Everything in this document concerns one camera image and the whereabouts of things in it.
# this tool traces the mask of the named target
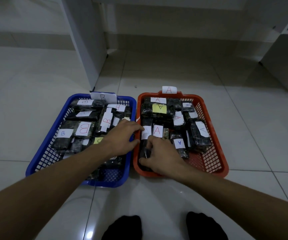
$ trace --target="basket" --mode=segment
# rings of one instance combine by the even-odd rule
[[[212,121],[210,120],[210,116],[207,112],[205,103],[200,96],[194,94],[182,94],[182,92],[177,92],[176,94],[165,94],[162,91],[158,93],[142,93],[138,96],[138,107],[137,107],[137,120],[138,124],[141,124],[141,105],[144,101],[145,97],[158,97],[158,98],[177,98],[182,101],[192,101],[196,112],[198,113],[199,118],[205,120],[206,129],[210,135],[210,140],[212,142],[212,146],[207,149],[206,153],[196,153],[190,152],[189,159],[185,160],[188,164],[197,168],[201,171],[213,173],[220,177],[225,177],[228,174],[229,168],[222,151],[221,145],[219,144],[217,135],[215,133]],[[140,139],[140,131],[135,133],[135,139]],[[134,148],[134,157],[133,157],[133,165],[135,170],[142,176],[145,177],[163,177],[160,174],[154,172],[143,171],[138,166],[138,152],[139,145]]]
[[[57,132],[62,124],[64,118],[73,110],[69,108],[69,105],[74,99],[90,99],[90,94],[74,94],[69,97],[63,106],[61,112],[56,118],[54,124],[52,125],[50,131],[47,133],[42,145],[39,147],[32,161],[26,169],[25,176],[30,176],[31,174],[52,165],[60,160],[62,160],[63,155],[57,154],[50,146],[55,141]],[[136,100],[128,96],[118,96],[117,103],[130,106],[132,108],[131,121],[135,121],[136,113]],[[92,185],[99,187],[109,187],[115,188],[121,186],[128,178],[130,171],[130,160],[132,157],[132,152],[126,154],[125,167],[123,169],[104,169],[102,173],[103,181],[97,180],[85,180],[82,182],[82,185]]]

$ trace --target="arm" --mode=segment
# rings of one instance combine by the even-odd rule
[[[169,140],[150,136],[151,157],[140,163],[190,187],[255,239],[288,239],[288,202],[185,163]]]
[[[122,120],[103,140],[0,191],[0,239],[33,239],[99,165],[131,151],[135,122]]]

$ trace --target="hand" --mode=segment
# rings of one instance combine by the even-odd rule
[[[143,131],[144,127],[135,121],[123,119],[102,139],[99,145],[109,152],[109,158],[124,155],[139,143],[138,139],[130,142],[130,137],[137,130]]]
[[[139,159],[139,163],[151,168],[156,173],[174,178],[179,167],[189,167],[168,139],[162,140],[155,136],[149,136],[146,148],[152,149],[151,157],[142,157]]]

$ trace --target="white tile floor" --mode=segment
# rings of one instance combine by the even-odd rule
[[[137,98],[162,85],[198,94],[228,161],[229,180],[288,200],[288,93],[254,61],[109,51],[96,90]],[[66,99],[90,89],[74,51],[0,47],[0,190],[28,162]],[[229,239],[252,239],[186,186],[133,170],[116,189],[79,187],[37,239],[100,239],[122,215],[142,218],[143,239],[188,239],[185,213],[212,216]]]

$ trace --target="yellow paper label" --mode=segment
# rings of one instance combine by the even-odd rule
[[[166,104],[153,104],[153,113],[166,113]]]
[[[102,139],[103,137],[95,137],[94,144],[100,143]]]

